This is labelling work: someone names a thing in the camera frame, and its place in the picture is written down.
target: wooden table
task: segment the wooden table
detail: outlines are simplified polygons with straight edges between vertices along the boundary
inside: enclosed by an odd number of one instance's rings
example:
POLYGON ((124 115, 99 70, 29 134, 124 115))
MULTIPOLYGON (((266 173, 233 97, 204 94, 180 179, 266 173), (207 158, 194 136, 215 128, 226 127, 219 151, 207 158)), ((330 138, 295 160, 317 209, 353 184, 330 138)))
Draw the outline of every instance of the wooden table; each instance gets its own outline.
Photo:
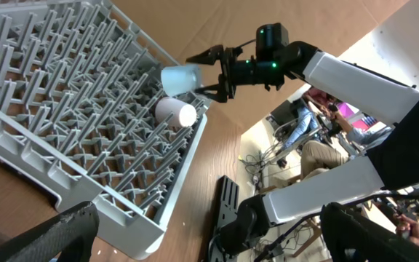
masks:
MULTIPOLYGON (((161 247, 147 261, 201 261, 210 234, 211 206, 217 179, 235 180, 241 131, 216 108, 208 122, 188 171, 161 247)), ((57 213, 52 197, 0 163, 0 234, 9 238, 57 213)), ((133 261, 97 238, 91 261, 133 261)))

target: white cup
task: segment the white cup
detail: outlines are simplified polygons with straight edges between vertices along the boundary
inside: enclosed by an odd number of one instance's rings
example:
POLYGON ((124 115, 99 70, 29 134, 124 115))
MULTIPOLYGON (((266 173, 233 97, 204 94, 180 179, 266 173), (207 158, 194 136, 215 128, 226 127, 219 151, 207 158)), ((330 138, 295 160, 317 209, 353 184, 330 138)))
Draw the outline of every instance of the white cup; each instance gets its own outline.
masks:
POLYGON ((201 86, 201 71, 197 65, 168 66, 161 71, 161 82, 167 96, 190 92, 201 86))
POLYGON ((169 121, 171 127, 190 127, 196 121, 195 108, 175 98, 163 98, 158 102, 155 108, 156 120, 162 122, 171 112, 174 113, 169 121))

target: brown wall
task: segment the brown wall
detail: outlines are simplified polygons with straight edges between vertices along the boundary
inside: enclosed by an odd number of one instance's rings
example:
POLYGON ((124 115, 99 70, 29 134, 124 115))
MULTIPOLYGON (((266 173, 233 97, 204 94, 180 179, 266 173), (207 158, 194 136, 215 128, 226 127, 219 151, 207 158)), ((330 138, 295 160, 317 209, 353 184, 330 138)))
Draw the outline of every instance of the brown wall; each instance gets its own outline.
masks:
MULTIPOLYGON (((266 23, 281 22, 290 40, 302 40, 340 55, 407 0, 113 0, 181 63, 215 44, 233 47, 255 37, 266 23)), ((254 53, 245 49, 241 58, 254 53)), ((219 65, 203 67, 204 83, 214 84, 219 65)), ((286 100, 300 81, 286 79, 279 92, 239 87, 236 99, 213 103, 243 131, 286 100)))

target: dish rack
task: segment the dish rack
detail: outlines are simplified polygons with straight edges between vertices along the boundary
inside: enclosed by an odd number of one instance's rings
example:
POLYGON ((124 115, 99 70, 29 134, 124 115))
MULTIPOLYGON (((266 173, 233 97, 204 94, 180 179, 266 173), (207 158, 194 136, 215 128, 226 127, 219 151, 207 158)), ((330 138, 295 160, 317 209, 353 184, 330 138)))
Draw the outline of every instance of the dish rack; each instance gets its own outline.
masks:
POLYGON ((57 197, 95 203, 98 236, 134 259, 159 247, 206 124, 151 113, 176 66, 109 0, 0 0, 0 160, 57 197))

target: person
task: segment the person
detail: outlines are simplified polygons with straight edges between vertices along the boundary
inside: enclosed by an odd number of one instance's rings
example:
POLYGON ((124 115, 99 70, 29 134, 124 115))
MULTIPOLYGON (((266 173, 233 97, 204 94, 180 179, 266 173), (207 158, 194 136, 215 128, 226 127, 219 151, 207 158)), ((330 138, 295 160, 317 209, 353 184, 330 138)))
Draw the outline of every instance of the person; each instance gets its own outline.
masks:
MULTIPOLYGON (((392 132, 390 127, 378 131, 363 132, 347 122, 340 111, 332 113, 332 118, 347 133, 349 141, 354 141, 366 151, 369 148, 381 144, 392 132)), ((311 178, 322 172, 338 167, 346 163, 350 158, 342 155, 339 151, 316 141, 307 142, 302 149, 300 159, 300 179, 311 178)))
POLYGON ((405 215, 400 215, 397 219, 399 219, 399 225, 396 227, 397 235, 402 236, 408 231, 410 233, 408 240, 419 246, 419 221, 414 221, 405 215))
MULTIPOLYGON (((308 102, 312 102, 324 115, 330 116, 330 112, 327 107, 330 103, 334 103, 336 101, 336 98, 315 87, 311 87, 307 92, 303 93, 302 98, 305 100, 308 106, 304 106, 302 104, 297 109, 299 118, 298 125, 292 131, 292 134, 290 134, 284 145, 282 145, 281 149, 277 151, 276 155, 292 146, 293 143, 295 143, 295 141, 306 132, 308 127, 310 127, 311 130, 314 130, 318 127, 315 115, 312 109, 309 107, 310 105, 308 102)), ((284 168, 287 165, 287 161, 285 159, 280 159, 277 164, 279 167, 284 168)))

